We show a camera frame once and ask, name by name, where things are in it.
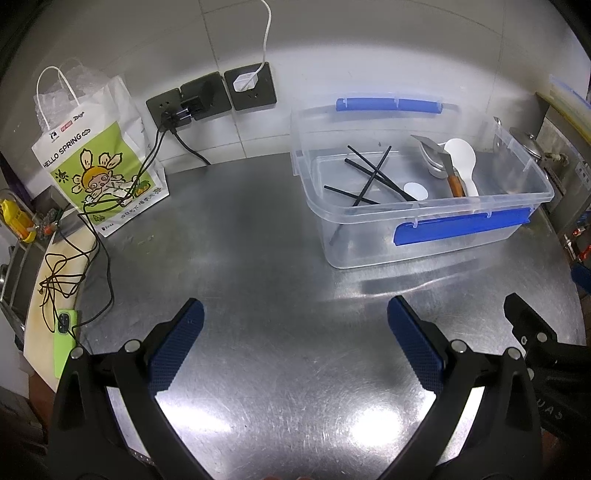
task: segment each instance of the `stainless steel countertop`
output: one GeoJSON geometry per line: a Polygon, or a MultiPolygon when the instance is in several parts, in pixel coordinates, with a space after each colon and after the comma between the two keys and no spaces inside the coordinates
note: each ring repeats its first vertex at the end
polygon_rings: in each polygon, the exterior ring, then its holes
{"type": "MultiPolygon", "coordinates": [[[[426,414],[424,391],[386,320],[405,298],[448,339],[501,353],[519,346],[504,318],[517,292],[556,330],[584,343],[576,288],[540,212],[508,240],[419,260],[337,270],[288,155],[198,168],[168,179],[170,198],[106,240],[114,307],[85,328],[94,353],[117,350],[170,320],[189,297],[206,308],[202,334],[158,402],[216,479],[371,479],[426,414]]],[[[108,299],[101,255],[77,308],[108,299]]],[[[118,390],[129,446],[146,454],[118,390]]],[[[463,443],[475,391],[444,459],[463,443]]]]}

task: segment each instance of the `dish soap bottle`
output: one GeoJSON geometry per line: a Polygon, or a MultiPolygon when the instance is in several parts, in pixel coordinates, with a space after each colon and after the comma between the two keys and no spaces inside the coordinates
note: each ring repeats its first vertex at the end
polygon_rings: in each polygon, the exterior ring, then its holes
{"type": "Polygon", "coordinates": [[[20,240],[30,244],[37,236],[33,220],[23,212],[13,200],[4,199],[0,203],[4,222],[20,240]]]}

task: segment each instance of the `white paper bag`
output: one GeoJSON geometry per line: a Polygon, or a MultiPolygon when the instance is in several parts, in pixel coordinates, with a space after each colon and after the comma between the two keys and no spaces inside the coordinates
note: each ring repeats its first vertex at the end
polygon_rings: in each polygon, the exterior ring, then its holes
{"type": "Polygon", "coordinates": [[[139,112],[119,76],[106,79],[103,86],[99,82],[93,93],[77,97],[57,67],[48,67],[41,75],[48,69],[57,70],[60,83],[65,83],[67,104],[64,107],[63,101],[56,101],[64,99],[60,90],[45,95],[49,101],[41,101],[37,82],[35,102],[44,132],[33,145],[33,152],[70,203],[79,212],[86,211],[97,231],[108,236],[168,196],[164,169],[154,160],[137,177],[149,152],[148,140],[139,112]],[[74,97],[69,108],[68,92],[74,97]],[[48,108],[52,115],[46,115],[48,108]],[[123,205],[119,205],[116,200],[123,198],[123,205]]]}

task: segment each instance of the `black wall socket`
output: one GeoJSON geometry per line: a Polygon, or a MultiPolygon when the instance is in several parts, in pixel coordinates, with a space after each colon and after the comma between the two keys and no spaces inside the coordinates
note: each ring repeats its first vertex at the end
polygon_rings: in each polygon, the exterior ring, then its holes
{"type": "Polygon", "coordinates": [[[271,76],[271,69],[269,62],[265,62],[262,70],[258,73],[258,82],[252,90],[245,92],[237,92],[234,90],[234,80],[236,80],[243,73],[255,72],[260,63],[240,67],[234,70],[228,70],[224,73],[226,85],[232,97],[234,109],[245,110],[247,108],[254,108],[257,106],[274,105],[277,103],[277,96],[275,94],[275,86],[273,85],[273,77],[271,76]]]}
{"type": "Polygon", "coordinates": [[[152,97],[146,101],[146,106],[158,127],[164,112],[177,115],[187,109],[179,115],[182,120],[175,124],[176,127],[182,127],[191,123],[191,116],[195,120],[201,120],[232,109],[219,72],[185,83],[180,89],[175,88],[152,97]]]}

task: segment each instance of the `red label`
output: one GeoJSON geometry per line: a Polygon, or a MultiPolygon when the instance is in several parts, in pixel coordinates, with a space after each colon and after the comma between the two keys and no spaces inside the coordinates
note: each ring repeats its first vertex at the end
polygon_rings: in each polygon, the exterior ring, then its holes
{"type": "Polygon", "coordinates": [[[66,128],[68,128],[70,125],[72,124],[72,120],[70,120],[67,124],[65,124],[62,128],[61,131],[63,132],[66,128]]]}

